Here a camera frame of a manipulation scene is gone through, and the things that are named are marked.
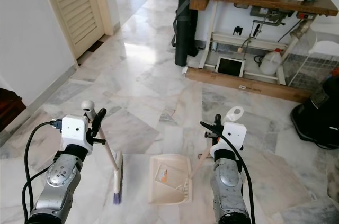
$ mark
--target wooden plank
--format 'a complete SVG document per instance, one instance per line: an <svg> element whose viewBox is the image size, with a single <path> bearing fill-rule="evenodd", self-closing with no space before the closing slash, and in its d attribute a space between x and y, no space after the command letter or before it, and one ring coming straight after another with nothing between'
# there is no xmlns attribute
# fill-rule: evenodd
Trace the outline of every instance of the wooden plank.
<svg viewBox="0 0 339 224"><path fill-rule="evenodd" d="M311 96L311 92L302 89L270 84L242 77L229 76L226 74L191 67L188 68L186 77L208 84L225 86L238 89L240 91L258 93L301 103L305 102Z"/></svg>
<svg viewBox="0 0 339 224"><path fill-rule="evenodd" d="M204 11L209 0L190 0L190 10Z"/></svg>
<svg viewBox="0 0 339 224"><path fill-rule="evenodd" d="M231 3L241 3L266 8L279 8L314 13L318 15L337 16L338 8L331 0L316 0L313 2L297 0L219 0Z"/></svg>

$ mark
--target door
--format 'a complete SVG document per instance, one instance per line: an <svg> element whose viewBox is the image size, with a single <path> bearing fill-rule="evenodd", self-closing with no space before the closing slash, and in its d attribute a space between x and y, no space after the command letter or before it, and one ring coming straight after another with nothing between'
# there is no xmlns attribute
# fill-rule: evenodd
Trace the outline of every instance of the door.
<svg viewBox="0 0 339 224"><path fill-rule="evenodd" d="M76 59L104 34L97 0L51 0L51 4Z"/></svg>

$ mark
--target wooden tabletop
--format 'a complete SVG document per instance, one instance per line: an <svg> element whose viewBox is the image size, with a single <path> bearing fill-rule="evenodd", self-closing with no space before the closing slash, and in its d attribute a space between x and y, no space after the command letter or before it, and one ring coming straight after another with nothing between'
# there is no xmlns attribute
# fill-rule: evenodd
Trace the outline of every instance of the wooden tabletop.
<svg viewBox="0 0 339 224"><path fill-rule="evenodd" d="M314 13L318 15L337 16L338 8L331 0L316 0L305 2L297 0L218 0L232 3L248 4L265 8L279 8Z"/></svg>

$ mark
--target door frame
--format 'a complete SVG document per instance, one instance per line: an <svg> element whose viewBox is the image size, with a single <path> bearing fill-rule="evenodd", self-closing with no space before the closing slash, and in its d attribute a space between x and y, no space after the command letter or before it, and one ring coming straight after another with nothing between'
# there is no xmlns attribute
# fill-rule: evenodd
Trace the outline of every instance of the door frame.
<svg viewBox="0 0 339 224"><path fill-rule="evenodd" d="M60 28L64 34L64 37L67 41L68 47L73 55L73 59L74 59L74 68L77 69L79 68L78 62L76 60L75 57L75 46L72 42L72 39L67 31L67 27L63 21L63 17L61 15L61 12L59 11L58 5L57 5L57 1L56 0L49 0L50 5L52 6L52 9L55 13L55 16L59 22ZM99 7L99 11L100 11L100 17L101 17L101 21L103 24L103 28L104 28L104 33L106 35L113 35L114 34L114 30L113 30L113 25L112 25L112 21L111 21L111 17L110 17L110 9L107 3L107 0L97 0L97 4Z"/></svg>

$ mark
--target white plastic jug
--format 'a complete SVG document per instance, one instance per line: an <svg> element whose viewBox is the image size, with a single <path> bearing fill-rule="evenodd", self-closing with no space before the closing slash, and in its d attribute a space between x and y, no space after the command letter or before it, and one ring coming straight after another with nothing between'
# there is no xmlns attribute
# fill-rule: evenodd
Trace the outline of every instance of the white plastic jug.
<svg viewBox="0 0 339 224"><path fill-rule="evenodd" d="M260 70L263 74L274 75L281 64L281 50L276 48L273 52L269 52L263 58Z"/></svg>

